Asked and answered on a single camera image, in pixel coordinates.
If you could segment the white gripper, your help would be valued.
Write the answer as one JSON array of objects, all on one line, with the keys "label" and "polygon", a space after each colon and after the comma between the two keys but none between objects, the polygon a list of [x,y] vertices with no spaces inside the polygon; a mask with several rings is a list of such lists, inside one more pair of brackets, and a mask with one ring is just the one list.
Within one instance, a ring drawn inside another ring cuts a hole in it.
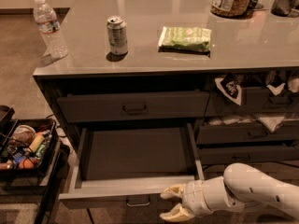
[{"label": "white gripper", "polygon": [[188,221],[194,216],[204,217],[208,214],[204,192],[203,181],[196,180],[185,184],[176,184],[166,188],[160,194],[162,199],[182,198],[182,204],[178,203],[167,213],[161,213],[160,218],[168,222]]}]

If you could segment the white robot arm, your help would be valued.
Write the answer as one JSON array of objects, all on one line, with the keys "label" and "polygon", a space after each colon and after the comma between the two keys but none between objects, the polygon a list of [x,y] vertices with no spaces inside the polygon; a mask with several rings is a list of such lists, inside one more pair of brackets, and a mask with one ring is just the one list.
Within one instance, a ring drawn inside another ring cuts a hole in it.
[{"label": "white robot arm", "polygon": [[169,212],[160,214],[168,222],[188,221],[216,211],[250,212],[267,205],[299,219],[299,187],[244,163],[230,164],[222,176],[176,184],[160,196],[181,199]]}]

